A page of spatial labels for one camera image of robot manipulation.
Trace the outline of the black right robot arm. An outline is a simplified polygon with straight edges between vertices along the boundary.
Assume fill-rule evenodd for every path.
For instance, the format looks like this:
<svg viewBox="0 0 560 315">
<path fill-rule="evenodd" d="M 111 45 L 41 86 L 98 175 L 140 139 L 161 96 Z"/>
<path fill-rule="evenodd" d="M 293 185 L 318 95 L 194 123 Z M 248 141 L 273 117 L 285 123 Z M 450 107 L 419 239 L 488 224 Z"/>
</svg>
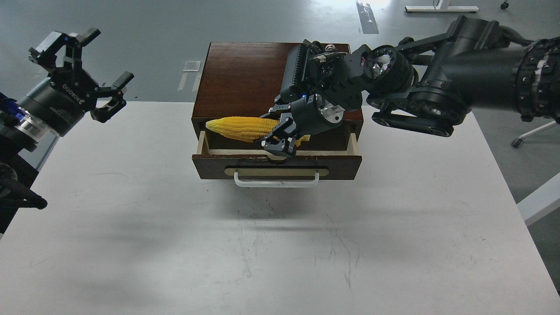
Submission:
<svg viewBox="0 0 560 315">
<path fill-rule="evenodd" d="M 303 41 L 288 55 L 280 94 L 264 118 L 278 119 L 264 150 L 294 157 L 296 141 L 337 128 L 362 92 L 382 126 L 449 137 L 473 107 L 559 122 L 559 38 L 528 40 L 497 21 L 460 16 L 448 30 L 397 46 L 347 53 Z"/>
</svg>

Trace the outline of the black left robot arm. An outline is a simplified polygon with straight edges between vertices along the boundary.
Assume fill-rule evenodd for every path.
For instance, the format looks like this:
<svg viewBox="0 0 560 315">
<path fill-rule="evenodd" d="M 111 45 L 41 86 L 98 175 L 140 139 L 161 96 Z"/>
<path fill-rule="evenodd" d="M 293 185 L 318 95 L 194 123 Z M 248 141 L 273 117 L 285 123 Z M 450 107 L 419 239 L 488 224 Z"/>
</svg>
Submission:
<svg viewBox="0 0 560 315">
<path fill-rule="evenodd" d="M 38 175 L 21 156 L 32 152 L 52 133 L 65 136 L 86 113 L 105 123 L 126 105 L 125 87 L 134 75 L 124 72 L 112 86 L 102 87 L 83 68 L 82 50 L 100 35 L 97 28 L 85 34 L 51 32 L 29 60 L 47 72 L 20 100 L 1 95 L 1 234 L 19 209 L 44 209 L 48 203 L 31 186 Z"/>
</svg>

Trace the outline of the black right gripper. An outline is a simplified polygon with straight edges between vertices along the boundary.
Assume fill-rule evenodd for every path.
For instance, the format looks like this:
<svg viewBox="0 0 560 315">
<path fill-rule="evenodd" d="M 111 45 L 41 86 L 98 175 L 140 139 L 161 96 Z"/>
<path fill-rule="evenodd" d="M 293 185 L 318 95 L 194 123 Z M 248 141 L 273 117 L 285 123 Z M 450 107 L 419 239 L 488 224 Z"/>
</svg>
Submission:
<svg viewBox="0 0 560 315">
<path fill-rule="evenodd" d="M 299 136 L 332 130 L 342 124 L 345 109 L 319 94 L 308 95 L 289 104 L 275 104 L 262 119 L 278 120 L 261 141 L 262 148 L 275 156 L 296 156 Z"/>
</svg>

